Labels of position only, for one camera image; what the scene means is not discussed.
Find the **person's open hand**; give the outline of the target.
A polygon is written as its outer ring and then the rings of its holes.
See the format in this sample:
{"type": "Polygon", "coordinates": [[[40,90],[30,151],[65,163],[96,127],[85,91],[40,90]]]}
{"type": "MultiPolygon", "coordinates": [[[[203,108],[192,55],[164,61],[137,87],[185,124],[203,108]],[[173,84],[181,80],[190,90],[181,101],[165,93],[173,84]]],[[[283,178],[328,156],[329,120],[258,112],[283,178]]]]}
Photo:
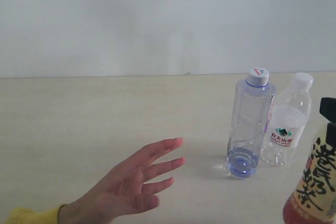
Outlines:
{"type": "Polygon", "coordinates": [[[116,218],[141,214],[159,206],[157,194],[173,185],[172,177],[151,180],[180,168],[185,158],[155,163],[183,145],[182,138],[151,143],[112,168],[78,200],[60,208],[58,223],[112,223],[116,218]]]}

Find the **yellow sleeved forearm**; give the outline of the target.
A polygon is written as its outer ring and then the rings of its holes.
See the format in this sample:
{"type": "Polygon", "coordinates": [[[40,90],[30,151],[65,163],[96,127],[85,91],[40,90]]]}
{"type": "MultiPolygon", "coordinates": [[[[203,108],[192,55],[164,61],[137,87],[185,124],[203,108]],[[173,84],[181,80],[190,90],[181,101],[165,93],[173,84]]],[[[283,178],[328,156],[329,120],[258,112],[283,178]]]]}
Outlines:
{"type": "Polygon", "coordinates": [[[5,224],[57,224],[60,209],[65,205],[36,212],[29,208],[15,208],[6,219],[5,224]]]}

